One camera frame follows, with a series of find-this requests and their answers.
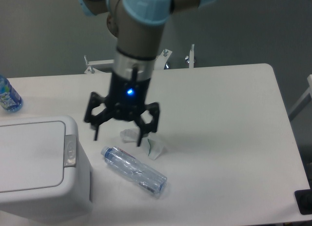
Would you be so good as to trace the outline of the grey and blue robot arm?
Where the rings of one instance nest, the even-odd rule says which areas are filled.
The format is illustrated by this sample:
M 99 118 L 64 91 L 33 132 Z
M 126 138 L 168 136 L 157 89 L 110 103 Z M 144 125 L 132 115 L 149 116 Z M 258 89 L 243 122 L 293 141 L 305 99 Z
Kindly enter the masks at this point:
M 109 92 L 92 92 L 84 121 L 95 131 L 110 119 L 135 122 L 137 143 L 157 132 L 160 108 L 146 104 L 157 52 L 171 14 L 200 8 L 216 0 L 78 0 L 86 15 L 108 13 L 117 38 Z

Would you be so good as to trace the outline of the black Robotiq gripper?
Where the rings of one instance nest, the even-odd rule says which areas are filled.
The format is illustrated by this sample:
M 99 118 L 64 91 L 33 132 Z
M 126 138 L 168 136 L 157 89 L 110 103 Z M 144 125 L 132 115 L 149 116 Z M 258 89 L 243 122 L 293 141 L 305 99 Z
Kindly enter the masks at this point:
M 157 132 L 160 116 L 159 103 L 145 104 L 150 81 L 150 79 L 131 81 L 113 72 L 109 93 L 106 97 L 102 97 L 97 92 L 90 94 L 84 122 L 89 123 L 91 129 L 95 131 L 94 141 L 98 139 L 99 127 L 110 119 L 135 122 L 139 128 L 137 147 L 141 146 L 145 135 L 148 135 L 150 132 Z M 92 113 L 93 109 L 98 108 L 101 104 L 105 108 L 100 113 L 94 115 Z M 152 116 L 149 123 L 146 123 L 141 116 L 145 111 L 148 111 Z

